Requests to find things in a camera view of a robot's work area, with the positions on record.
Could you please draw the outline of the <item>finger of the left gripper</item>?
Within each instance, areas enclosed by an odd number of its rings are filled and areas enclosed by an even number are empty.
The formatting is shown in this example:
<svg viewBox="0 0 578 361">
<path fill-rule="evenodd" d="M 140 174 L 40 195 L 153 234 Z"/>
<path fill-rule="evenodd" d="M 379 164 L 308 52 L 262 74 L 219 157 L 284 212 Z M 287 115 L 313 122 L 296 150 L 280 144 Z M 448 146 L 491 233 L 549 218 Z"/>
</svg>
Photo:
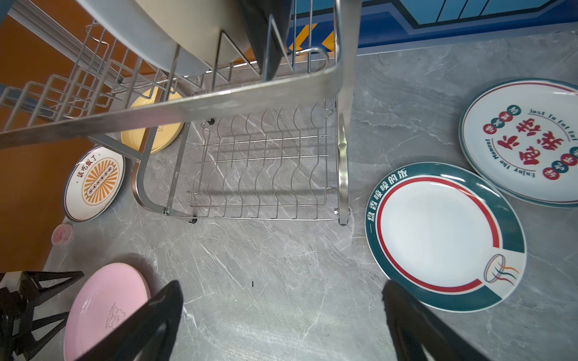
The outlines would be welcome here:
<svg viewBox="0 0 578 361">
<path fill-rule="evenodd" d="M 1 359 L 31 360 L 61 329 L 69 312 L 36 319 L 35 309 L 84 277 L 84 272 L 1 274 Z"/>
</svg>

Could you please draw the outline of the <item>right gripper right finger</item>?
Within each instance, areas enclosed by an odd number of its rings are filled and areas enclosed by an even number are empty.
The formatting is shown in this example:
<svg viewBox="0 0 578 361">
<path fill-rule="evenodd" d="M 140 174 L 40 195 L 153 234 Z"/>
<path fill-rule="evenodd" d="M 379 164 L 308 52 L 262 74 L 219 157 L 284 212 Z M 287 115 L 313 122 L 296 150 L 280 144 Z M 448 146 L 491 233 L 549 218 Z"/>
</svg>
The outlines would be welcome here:
<svg viewBox="0 0 578 361">
<path fill-rule="evenodd" d="M 397 359 L 488 359 L 396 281 L 385 283 L 382 301 Z"/>
</svg>

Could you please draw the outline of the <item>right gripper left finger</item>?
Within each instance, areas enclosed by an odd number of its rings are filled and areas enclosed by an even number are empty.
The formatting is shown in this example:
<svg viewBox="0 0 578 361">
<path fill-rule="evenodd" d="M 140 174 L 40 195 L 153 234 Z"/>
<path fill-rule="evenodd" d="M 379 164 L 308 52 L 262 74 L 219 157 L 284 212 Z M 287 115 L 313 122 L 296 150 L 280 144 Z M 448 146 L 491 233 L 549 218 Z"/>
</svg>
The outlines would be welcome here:
<svg viewBox="0 0 578 361">
<path fill-rule="evenodd" d="M 169 360 L 182 318 L 181 285 L 169 282 L 81 360 Z"/>
</svg>

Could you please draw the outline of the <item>pink round plate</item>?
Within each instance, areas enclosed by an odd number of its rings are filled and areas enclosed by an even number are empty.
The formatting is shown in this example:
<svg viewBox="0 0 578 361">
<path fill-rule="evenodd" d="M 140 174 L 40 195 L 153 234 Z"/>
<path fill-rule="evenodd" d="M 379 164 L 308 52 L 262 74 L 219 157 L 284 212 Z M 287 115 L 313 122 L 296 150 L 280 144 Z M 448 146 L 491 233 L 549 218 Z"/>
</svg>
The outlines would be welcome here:
<svg viewBox="0 0 578 361">
<path fill-rule="evenodd" d="M 151 297 L 142 274 L 126 263 L 98 269 L 84 283 L 69 312 L 65 360 L 76 360 L 117 329 Z"/>
</svg>

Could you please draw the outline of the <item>white plate green red rim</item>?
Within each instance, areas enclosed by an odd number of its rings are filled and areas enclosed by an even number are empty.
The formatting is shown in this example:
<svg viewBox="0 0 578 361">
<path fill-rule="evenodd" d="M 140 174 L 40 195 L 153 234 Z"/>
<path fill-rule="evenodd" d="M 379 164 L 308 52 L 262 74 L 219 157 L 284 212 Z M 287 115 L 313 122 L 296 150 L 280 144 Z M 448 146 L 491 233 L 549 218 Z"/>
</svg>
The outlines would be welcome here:
<svg viewBox="0 0 578 361">
<path fill-rule="evenodd" d="M 382 272 L 432 308 L 486 310 L 522 282 L 528 250 L 516 212 L 494 186 L 456 165 L 391 171 L 373 188 L 364 225 Z"/>
</svg>

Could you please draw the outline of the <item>chrome two-tier dish rack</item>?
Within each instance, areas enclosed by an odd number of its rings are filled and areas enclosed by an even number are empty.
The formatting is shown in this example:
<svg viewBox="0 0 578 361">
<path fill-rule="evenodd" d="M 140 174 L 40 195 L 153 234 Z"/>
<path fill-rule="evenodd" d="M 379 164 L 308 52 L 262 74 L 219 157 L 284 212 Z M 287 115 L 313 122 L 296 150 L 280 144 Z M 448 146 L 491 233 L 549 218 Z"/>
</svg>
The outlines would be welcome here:
<svg viewBox="0 0 578 361">
<path fill-rule="evenodd" d="M 275 77 L 257 63 L 200 76 L 154 68 L 94 20 L 72 73 L 1 88 L 1 146 L 88 138 L 134 162 L 141 207 L 200 218 L 347 224 L 348 132 L 360 1 L 331 11 L 334 52 L 288 51 Z"/>
</svg>

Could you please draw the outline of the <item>white plate red characters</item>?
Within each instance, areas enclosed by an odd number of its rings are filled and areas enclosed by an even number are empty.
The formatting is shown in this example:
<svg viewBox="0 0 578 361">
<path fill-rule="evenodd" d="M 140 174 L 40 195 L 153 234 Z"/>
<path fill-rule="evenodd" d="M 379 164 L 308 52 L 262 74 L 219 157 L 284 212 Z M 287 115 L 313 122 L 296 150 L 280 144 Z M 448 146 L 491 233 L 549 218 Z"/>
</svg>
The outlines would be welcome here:
<svg viewBox="0 0 578 361">
<path fill-rule="evenodd" d="M 577 87 L 527 78 L 476 96 L 458 125 L 464 155 L 500 191 L 536 205 L 577 206 Z"/>
</svg>

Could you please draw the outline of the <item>white plate green cloud outline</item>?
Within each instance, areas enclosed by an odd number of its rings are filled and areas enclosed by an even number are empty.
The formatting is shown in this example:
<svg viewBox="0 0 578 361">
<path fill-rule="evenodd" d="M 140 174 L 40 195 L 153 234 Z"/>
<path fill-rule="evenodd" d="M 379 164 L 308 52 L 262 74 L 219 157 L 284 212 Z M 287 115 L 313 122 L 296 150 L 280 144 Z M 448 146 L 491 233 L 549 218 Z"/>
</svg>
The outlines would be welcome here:
<svg viewBox="0 0 578 361">
<path fill-rule="evenodd" d="M 209 66 L 172 39 L 136 1 L 79 0 L 78 3 L 117 40 L 143 60 L 164 71 L 200 76 Z"/>
</svg>

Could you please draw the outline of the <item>black square floral plate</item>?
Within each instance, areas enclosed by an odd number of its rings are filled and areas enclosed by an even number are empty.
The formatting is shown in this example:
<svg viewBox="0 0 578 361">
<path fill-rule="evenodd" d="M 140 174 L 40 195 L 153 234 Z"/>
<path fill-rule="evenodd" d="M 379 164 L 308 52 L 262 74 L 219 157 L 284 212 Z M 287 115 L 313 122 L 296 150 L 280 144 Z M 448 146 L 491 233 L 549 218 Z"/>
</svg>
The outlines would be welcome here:
<svg viewBox="0 0 578 361">
<path fill-rule="evenodd" d="M 287 55 L 293 1 L 239 0 L 242 20 L 264 81 L 270 81 Z"/>
</svg>

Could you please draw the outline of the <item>cream round plate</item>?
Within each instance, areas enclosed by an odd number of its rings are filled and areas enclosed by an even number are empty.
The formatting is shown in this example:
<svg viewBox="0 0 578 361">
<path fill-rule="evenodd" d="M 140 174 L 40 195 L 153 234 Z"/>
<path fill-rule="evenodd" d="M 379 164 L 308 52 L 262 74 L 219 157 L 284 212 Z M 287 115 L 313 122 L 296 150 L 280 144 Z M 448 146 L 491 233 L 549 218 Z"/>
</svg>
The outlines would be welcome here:
<svg viewBox="0 0 578 361">
<path fill-rule="evenodd" d="M 141 0 L 138 5 L 186 51 L 207 63 L 213 63 L 216 56 L 221 65 L 240 58 L 225 40 L 218 48 L 221 32 L 242 53 L 250 48 L 236 1 Z"/>
</svg>

